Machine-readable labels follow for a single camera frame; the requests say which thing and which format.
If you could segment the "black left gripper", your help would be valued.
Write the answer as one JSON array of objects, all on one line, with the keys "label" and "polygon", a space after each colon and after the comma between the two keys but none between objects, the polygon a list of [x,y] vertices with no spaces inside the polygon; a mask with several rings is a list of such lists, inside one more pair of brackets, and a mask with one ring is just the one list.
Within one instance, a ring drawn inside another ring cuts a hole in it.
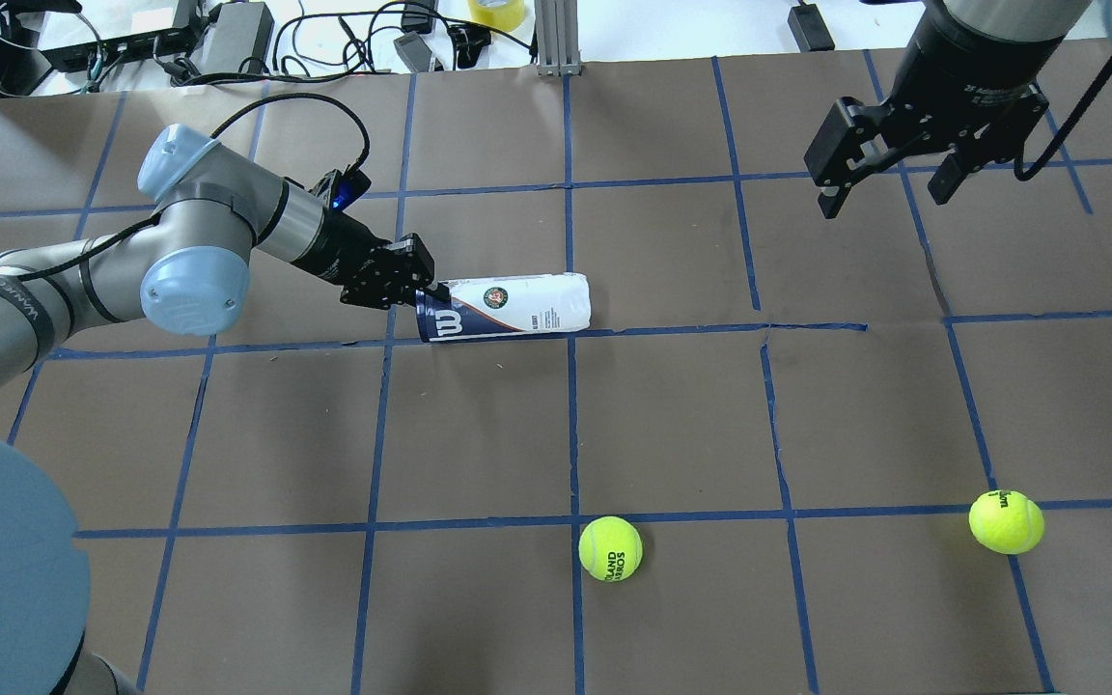
[{"label": "black left gripper", "polygon": [[340,302],[387,311],[419,300],[450,302],[450,287],[436,280],[435,260],[418,234],[384,240],[342,211],[326,210],[309,245],[291,262],[339,286]]}]

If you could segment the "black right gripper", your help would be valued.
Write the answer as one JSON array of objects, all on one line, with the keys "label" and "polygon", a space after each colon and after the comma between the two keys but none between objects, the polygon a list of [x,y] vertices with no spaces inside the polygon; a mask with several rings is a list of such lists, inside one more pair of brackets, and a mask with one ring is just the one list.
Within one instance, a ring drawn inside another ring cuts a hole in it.
[{"label": "black right gripper", "polygon": [[986,163],[1014,159],[1048,110],[1034,83],[1049,34],[1015,36],[1031,26],[991,27],[972,10],[923,12],[887,99],[840,97],[803,155],[821,215],[834,219],[857,183],[913,155],[945,155],[930,180],[934,203],[949,203]]}]

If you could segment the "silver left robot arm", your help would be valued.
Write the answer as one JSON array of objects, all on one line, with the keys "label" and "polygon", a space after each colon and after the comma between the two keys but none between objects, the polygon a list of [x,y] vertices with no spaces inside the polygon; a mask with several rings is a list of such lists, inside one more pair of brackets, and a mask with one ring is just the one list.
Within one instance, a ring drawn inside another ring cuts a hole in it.
[{"label": "silver left robot arm", "polygon": [[[93,328],[148,320],[212,336],[244,311],[260,250],[339,286],[342,302],[388,309],[449,299],[415,235],[389,241],[348,215],[367,178],[332,172],[312,188],[266,170],[185,125],[163,128],[138,188],[153,211],[123,232],[0,254],[0,386]],[[0,440],[0,694],[128,683],[85,656],[90,568],[64,494]]]}]

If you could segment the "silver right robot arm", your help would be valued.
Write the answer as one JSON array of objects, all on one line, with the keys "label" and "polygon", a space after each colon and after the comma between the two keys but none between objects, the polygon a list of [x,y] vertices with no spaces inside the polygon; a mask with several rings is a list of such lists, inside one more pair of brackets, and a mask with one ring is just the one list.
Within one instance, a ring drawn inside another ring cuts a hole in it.
[{"label": "silver right robot arm", "polygon": [[[929,1],[893,85],[878,105],[842,97],[806,153],[822,216],[833,219],[856,185],[913,155],[941,155],[929,190],[946,203],[987,163],[1027,181],[1068,140],[1112,78],[1112,54],[1031,166],[1027,137],[1048,113],[1037,75],[1088,10],[1086,1]],[[1100,4],[1112,41],[1112,1]]]}]

